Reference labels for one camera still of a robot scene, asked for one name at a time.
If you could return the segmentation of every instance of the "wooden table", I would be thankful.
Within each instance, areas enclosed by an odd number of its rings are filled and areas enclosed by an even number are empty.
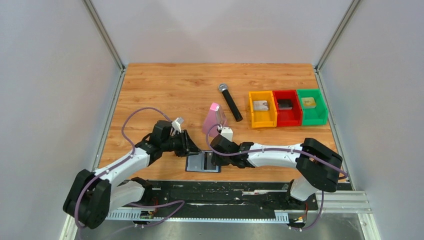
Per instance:
[[[226,83],[243,120],[236,122],[218,85]],[[333,150],[336,145],[330,126],[295,126],[251,128],[249,91],[318,88],[310,64],[130,64],[126,71],[116,110],[104,146],[99,167],[125,155],[130,144],[122,137],[121,127],[133,111],[155,107],[172,120],[183,117],[183,129],[201,149],[208,149],[202,124],[213,102],[223,106],[228,124],[234,132],[233,141],[265,145],[291,145],[304,138],[315,138]],[[135,143],[150,133],[158,120],[164,119],[153,110],[136,114],[125,129]],[[150,180],[253,181],[288,182],[300,176],[296,169],[264,166],[240,169],[223,166],[221,173],[186,172],[186,158],[165,152],[151,166],[131,177]]]

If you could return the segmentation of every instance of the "yellow bin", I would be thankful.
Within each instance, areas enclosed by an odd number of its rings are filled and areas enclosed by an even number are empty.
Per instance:
[[[268,102],[268,111],[253,111],[253,101]],[[252,128],[271,128],[277,126],[277,108],[273,91],[250,91],[249,106]]]

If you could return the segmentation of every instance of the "gray wall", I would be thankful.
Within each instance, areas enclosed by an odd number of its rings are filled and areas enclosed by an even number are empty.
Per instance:
[[[81,0],[0,6],[0,239],[58,239],[119,71]]]
[[[364,0],[322,75],[384,240],[422,239],[424,2]]]
[[[93,0],[125,64],[316,64],[350,2]]]

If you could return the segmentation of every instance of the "gray floor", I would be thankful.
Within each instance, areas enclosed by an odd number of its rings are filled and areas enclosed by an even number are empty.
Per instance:
[[[309,223],[316,214],[309,213]],[[363,240],[358,215],[353,213],[326,213],[310,230],[296,232],[285,224],[275,223],[208,223],[164,222],[158,226],[129,228],[117,234],[117,230],[134,225],[129,221],[105,221],[98,228],[83,229],[83,240]]]

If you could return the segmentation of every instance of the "pink object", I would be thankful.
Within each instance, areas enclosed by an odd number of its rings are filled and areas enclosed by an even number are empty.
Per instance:
[[[212,103],[207,113],[206,119],[203,122],[203,127],[201,131],[204,134],[208,134],[208,130],[214,124],[221,124],[223,127],[227,126],[227,118],[225,117],[222,107],[218,103]],[[217,129],[212,129],[209,133],[210,137],[216,137],[218,135]]]

